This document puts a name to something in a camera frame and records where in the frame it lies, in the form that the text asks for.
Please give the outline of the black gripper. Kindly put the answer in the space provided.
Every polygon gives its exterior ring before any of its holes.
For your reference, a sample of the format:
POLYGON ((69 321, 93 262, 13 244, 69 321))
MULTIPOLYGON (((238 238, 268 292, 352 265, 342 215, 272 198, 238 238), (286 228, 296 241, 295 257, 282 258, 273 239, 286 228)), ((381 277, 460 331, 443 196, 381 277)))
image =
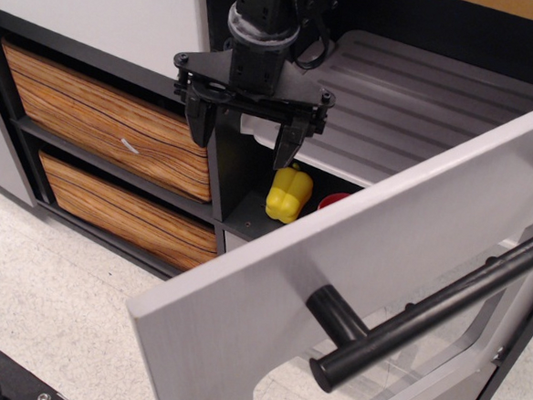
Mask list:
POLYGON ((204 148, 214 131, 217 108, 228 107, 281 123, 273 168, 288 167, 307 135, 325 130, 335 97, 305 79, 287 61, 299 26, 270 33, 240 18, 227 22, 233 47, 219 52, 180 52, 175 93, 185 103, 192 139, 204 148))

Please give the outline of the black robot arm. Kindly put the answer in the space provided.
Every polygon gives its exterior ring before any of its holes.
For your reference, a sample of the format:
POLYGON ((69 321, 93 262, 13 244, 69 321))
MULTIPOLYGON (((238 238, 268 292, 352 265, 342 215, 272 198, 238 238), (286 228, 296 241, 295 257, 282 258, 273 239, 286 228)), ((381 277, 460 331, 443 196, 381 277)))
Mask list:
POLYGON ((218 52, 181 52, 174 92, 196 145, 210 140, 219 110, 275 121, 274 167, 289 166, 306 138, 322 133, 335 96, 304 76, 327 56, 300 62, 294 45, 300 29, 314 22, 329 43, 322 14, 335 0, 235 0, 228 10, 233 45, 218 52))

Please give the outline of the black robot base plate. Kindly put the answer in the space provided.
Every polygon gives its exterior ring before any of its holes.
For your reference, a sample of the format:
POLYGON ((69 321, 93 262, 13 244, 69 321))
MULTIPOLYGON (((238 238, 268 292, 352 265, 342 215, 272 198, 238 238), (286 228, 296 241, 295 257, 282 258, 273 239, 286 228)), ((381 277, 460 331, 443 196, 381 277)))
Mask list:
POLYGON ((0 385, 6 400, 68 400, 1 350, 0 385))

